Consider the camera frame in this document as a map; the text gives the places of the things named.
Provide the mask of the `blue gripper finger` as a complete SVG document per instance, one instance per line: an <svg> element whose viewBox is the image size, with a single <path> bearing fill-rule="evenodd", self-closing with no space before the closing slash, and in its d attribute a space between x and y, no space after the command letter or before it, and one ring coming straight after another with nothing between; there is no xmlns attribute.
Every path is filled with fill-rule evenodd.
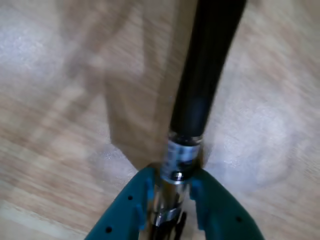
<svg viewBox="0 0 320 240"><path fill-rule="evenodd" d="M155 169L140 170L118 194L87 240L137 240L147 223L148 204L154 200Z"/></svg>
<svg viewBox="0 0 320 240"><path fill-rule="evenodd" d="M210 173L194 172L190 198L195 201L198 229L207 240L263 240L251 215Z"/></svg>

